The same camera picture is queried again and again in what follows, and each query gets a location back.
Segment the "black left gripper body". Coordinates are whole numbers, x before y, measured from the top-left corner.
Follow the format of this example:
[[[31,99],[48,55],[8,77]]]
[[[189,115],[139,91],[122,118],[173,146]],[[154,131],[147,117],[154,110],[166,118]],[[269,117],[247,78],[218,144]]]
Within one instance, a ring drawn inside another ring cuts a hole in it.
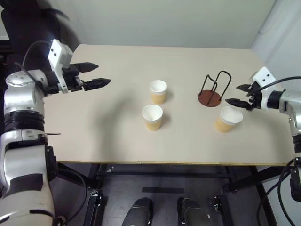
[[[82,90],[83,81],[79,78],[79,73],[81,72],[80,64],[70,64],[68,68],[62,68],[62,71],[69,91],[75,92]]]

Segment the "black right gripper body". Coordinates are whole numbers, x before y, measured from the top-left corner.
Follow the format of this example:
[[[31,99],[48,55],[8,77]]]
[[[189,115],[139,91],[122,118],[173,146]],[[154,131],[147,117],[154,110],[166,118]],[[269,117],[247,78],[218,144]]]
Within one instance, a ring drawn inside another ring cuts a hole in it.
[[[247,84],[247,93],[256,91],[259,88],[260,88],[260,86],[257,82],[254,82],[252,85]],[[262,93],[260,91],[254,93],[254,94],[251,94],[249,96],[249,100],[248,100],[249,104],[246,107],[246,109],[248,111],[253,111],[254,109],[261,109],[261,101],[262,101]]]

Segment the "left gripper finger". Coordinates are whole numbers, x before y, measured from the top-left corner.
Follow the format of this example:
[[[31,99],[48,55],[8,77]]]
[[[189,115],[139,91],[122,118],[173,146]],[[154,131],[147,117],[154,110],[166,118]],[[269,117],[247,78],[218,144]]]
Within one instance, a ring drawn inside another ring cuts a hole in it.
[[[84,63],[78,63],[77,64],[77,69],[81,73],[91,72],[91,71],[93,71],[94,69],[96,69],[98,67],[99,67],[99,65],[96,65],[96,64],[91,63],[91,62],[84,62]]]
[[[106,78],[92,79],[91,81],[83,82],[83,89],[85,91],[100,89],[108,85],[110,82],[111,80]]]

